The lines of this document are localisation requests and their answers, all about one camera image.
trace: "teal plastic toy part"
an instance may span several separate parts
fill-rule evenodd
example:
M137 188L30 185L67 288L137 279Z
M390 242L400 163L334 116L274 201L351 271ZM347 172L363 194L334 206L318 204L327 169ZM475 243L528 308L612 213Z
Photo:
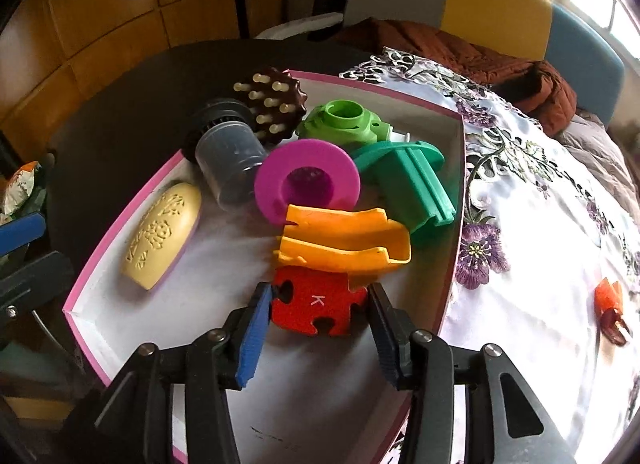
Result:
M389 217L409 230L422 247L433 228L456 218L456 208L435 172L444 157L428 142L378 142L351 153L363 183L376 184L386 198Z
M352 100L330 100L316 106L296 130L300 139L321 139L344 149L387 140L391 126Z

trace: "white embroidered tablecloth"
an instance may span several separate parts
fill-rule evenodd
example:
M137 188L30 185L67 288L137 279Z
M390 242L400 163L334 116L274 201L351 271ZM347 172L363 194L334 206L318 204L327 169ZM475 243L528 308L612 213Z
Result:
M635 346L600 336L593 293L619 280L638 329L640 235L628 213L534 119L474 82L398 50L340 75L458 111L467 197L452 298L440 330L478 350L497 343L555 421L578 464L601 463L635 412ZM464 459L456 389L452 462ZM402 434L383 462L398 460Z

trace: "wire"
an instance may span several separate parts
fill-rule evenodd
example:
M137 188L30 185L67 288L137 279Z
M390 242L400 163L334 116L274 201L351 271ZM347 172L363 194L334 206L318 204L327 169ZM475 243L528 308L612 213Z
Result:
M33 319L36 320L36 323L38 324L40 329L45 333L47 338L49 338L49 340L58 348L58 350L62 352L62 354L64 354L65 358L69 362L71 362L76 368L78 368L78 370L80 370L84 374L85 373L84 368L82 368L82 366L78 363L76 358L73 357L71 354L69 354L69 352L66 351L66 349L60 344L60 342L56 339L56 337L49 331L47 326L43 323L42 319L40 319L40 316L38 316L38 313L32 310L31 315L33 316Z

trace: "soap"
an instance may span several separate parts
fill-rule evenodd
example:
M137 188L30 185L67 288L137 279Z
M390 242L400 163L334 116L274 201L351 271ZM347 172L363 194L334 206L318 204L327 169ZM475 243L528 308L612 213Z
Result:
M202 196L181 182L166 190L140 220L122 260L122 273L151 290L168 274L195 230Z

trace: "table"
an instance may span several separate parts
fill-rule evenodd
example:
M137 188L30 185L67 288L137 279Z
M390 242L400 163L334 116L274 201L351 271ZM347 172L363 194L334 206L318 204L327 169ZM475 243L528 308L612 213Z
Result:
M126 204L180 149L193 112L209 98L234 97L234 82L265 66L338 75L368 58L327 42L222 40L140 63L84 103L50 141L52 248L79 272Z

